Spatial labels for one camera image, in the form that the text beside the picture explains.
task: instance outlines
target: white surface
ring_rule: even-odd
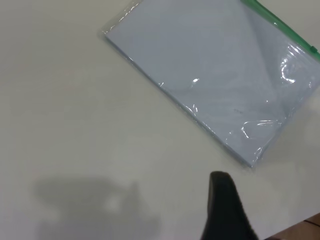
[[[303,36],[320,48],[309,1],[310,12],[277,14],[308,19]],[[244,169],[97,38],[127,3],[1,2],[0,238],[199,239],[216,170],[234,178],[261,238],[320,212],[320,91]]]

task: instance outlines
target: clear plastic bag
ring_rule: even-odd
[[[104,29],[107,39],[238,160],[255,165],[319,85],[315,48],[240,0],[140,2]]]

